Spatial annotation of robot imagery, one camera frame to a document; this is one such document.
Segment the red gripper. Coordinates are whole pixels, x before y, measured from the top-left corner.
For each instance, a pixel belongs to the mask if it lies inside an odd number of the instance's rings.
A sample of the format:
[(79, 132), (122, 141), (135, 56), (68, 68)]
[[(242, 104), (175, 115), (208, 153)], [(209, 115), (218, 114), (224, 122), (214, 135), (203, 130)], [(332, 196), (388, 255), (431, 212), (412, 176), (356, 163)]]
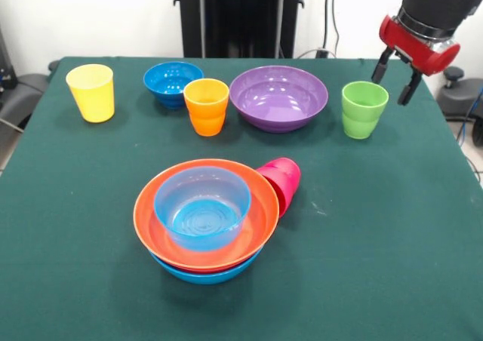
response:
[(422, 74), (431, 76), (442, 72), (455, 59), (460, 51), (460, 45), (449, 39), (443, 42), (430, 42), (416, 37), (400, 24), (397, 19), (386, 16), (380, 26), (380, 39), (386, 44), (386, 49), (371, 76), (373, 83), (383, 79), (389, 58), (394, 52), (401, 60), (412, 65), (411, 80), (404, 86), (398, 98), (398, 105), (406, 106), (411, 101), (418, 88)]

